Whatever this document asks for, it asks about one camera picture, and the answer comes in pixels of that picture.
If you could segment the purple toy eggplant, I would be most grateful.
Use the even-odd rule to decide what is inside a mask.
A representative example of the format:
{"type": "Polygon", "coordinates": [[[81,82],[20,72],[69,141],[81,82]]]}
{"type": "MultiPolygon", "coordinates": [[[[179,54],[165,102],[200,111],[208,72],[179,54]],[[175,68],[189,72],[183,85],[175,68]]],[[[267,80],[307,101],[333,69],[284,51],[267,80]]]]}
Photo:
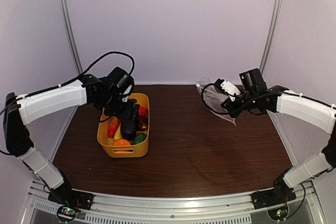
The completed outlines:
{"type": "Polygon", "coordinates": [[[128,141],[133,140],[137,134],[137,123],[133,120],[121,120],[121,136],[128,141]]]}

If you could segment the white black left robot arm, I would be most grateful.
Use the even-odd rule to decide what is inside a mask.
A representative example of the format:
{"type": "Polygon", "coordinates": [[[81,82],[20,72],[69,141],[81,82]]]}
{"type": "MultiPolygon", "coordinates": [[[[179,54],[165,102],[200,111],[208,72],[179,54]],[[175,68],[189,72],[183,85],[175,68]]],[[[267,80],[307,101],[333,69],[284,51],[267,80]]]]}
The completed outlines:
{"type": "Polygon", "coordinates": [[[128,73],[111,73],[103,78],[86,74],[41,92],[8,94],[2,111],[8,154],[30,168],[64,205],[71,205],[76,199],[75,192],[65,175],[34,145],[27,125],[47,115],[86,104],[93,104],[106,116],[129,119],[135,114],[134,103],[129,100],[133,90],[134,79],[128,73]]]}

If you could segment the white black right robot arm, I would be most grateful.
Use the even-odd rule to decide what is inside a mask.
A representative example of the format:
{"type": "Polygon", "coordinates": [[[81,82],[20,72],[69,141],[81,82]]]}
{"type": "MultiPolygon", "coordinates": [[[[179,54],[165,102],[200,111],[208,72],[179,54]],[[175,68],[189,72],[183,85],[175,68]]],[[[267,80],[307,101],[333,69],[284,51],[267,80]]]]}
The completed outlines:
{"type": "Polygon", "coordinates": [[[269,192],[272,203],[281,203],[289,196],[290,189],[335,168],[335,105],[319,102],[282,86],[273,86],[261,92],[251,88],[229,96],[221,107],[231,118],[237,118],[242,111],[253,109],[289,115],[330,135],[327,145],[320,152],[287,170],[274,181],[274,188],[269,192]]]}

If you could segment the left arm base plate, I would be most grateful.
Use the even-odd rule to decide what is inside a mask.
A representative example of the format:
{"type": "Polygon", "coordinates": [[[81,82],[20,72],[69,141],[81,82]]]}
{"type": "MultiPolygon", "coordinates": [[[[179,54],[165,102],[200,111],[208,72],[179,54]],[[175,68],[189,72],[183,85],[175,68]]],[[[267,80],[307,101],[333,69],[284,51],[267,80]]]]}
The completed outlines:
{"type": "Polygon", "coordinates": [[[94,195],[69,188],[51,189],[48,200],[76,209],[90,210],[94,195]]]}

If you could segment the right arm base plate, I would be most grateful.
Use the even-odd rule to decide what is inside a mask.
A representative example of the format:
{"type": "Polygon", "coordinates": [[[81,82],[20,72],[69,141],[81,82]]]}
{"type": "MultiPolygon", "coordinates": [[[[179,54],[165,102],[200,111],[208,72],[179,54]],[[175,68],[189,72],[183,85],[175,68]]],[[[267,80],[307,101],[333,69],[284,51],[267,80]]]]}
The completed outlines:
{"type": "Polygon", "coordinates": [[[277,195],[274,189],[255,191],[251,195],[254,209],[268,208],[275,205],[285,204],[288,201],[295,200],[296,194],[292,191],[285,195],[277,195]]]}

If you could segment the clear zip top bag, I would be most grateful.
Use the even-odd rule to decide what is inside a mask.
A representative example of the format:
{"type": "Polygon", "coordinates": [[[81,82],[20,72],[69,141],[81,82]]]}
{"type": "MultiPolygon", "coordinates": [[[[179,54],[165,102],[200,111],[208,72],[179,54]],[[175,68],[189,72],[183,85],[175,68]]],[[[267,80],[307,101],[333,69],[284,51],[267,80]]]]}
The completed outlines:
{"type": "MultiPolygon", "coordinates": [[[[196,88],[199,93],[201,93],[202,89],[209,83],[212,83],[212,80],[209,78],[202,78],[201,80],[198,80],[196,82],[196,88]]],[[[228,96],[222,93],[218,93],[216,89],[211,86],[206,88],[204,91],[204,101],[207,103],[207,105],[217,112],[225,112],[227,111],[221,107],[221,103],[224,102],[228,96]]],[[[213,111],[210,110],[211,113],[213,113],[215,116],[221,118],[222,120],[225,120],[227,122],[232,123],[234,126],[236,126],[236,119],[231,118],[229,115],[220,115],[216,114],[213,111]]]]}

